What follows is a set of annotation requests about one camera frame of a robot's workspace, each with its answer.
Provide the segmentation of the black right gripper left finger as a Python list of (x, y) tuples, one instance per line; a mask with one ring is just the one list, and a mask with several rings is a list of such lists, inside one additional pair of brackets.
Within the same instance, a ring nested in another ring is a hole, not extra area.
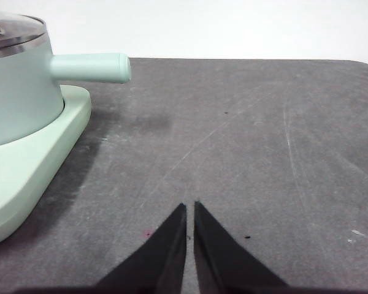
[(96, 287), (104, 293), (180, 293), (186, 259), (186, 206), (181, 203)]

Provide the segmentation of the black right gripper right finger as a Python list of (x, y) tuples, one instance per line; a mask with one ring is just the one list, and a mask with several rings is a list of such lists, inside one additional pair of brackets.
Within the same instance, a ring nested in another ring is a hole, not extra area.
[(287, 293), (288, 284), (246, 251), (201, 202), (194, 204), (194, 257), (201, 293)]

